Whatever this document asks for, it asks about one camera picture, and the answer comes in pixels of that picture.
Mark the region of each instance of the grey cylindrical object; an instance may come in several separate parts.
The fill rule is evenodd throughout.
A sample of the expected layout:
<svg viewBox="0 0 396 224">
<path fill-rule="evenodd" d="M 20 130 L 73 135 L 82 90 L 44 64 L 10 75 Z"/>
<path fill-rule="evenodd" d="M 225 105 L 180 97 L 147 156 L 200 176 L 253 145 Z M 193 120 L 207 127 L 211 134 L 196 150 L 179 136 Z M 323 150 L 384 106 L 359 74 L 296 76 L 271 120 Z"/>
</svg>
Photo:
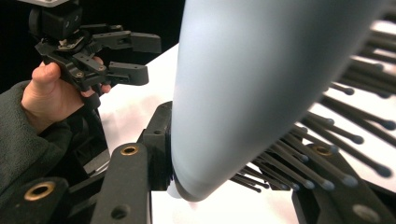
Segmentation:
<svg viewBox="0 0 396 224">
<path fill-rule="evenodd" d="M 172 115 L 180 195 L 206 198 L 287 132 L 383 3 L 187 0 Z"/>
</svg>

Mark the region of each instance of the person's hand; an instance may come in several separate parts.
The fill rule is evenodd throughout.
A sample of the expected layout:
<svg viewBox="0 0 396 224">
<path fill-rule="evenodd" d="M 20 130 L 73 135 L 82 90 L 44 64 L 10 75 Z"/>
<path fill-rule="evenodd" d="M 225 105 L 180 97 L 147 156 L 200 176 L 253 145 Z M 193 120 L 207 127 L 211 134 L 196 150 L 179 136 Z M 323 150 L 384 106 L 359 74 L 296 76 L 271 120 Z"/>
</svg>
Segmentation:
<svg viewBox="0 0 396 224">
<path fill-rule="evenodd" d="M 89 97 L 93 91 L 78 92 L 74 86 L 60 79 L 61 69 L 56 63 L 40 64 L 32 74 L 21 100 L 30 124 L 37 133 L 43 132 L 52 123 L 66 119 L 83 106 L 81 95 Z M 111 87 L 103 85 L 102 91 Z"/>
</svg>

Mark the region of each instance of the white surface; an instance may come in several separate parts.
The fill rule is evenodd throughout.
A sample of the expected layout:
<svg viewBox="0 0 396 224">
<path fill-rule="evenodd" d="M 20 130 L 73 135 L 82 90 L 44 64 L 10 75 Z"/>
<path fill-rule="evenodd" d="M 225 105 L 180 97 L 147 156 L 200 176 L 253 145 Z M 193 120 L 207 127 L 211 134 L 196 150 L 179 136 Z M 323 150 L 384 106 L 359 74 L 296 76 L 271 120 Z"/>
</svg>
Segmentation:
<svg viewBox="0 0 396 224">
<path fill-rule="evenodd" d="M 157 105 L 172 100 L 173 84 L 177 65 L 177 46 L 165 52 L 148 64 L 150 83 L 142 87 L 116 86 L 110 94 L 102 96 L 99 108 L 110 151 L 115 147 L 135 142 L 146 128 Z M 328 94 L 351 105 L 359 105 L 380 117 L 396 120 L 396 97 L 388 100 L 371 93 L 357 91 L 354 96 L 329 90 Z M 360 151 L 381 161 L 396 171 L 396 150 L 388 144 L 373 138 L 349 121 L 345 121 L 321 106 L 314 106 L 324 117 L 335 120 L 336 125 L 346 127 L 365 138 Z M 387 189 L 396 191 L 396 178 L 381 178 L 366 166 L 346 157 L 361 177 Z M 212 223 L 297 223 L 290 199 L 291 192 L 262 190 L 256 193 L 226 182 L 206 200 L 188 203 L 170 197 L 166 192 L 152 192 L 153 222 L 157 224 L 212 224 Z"/>
</svg>

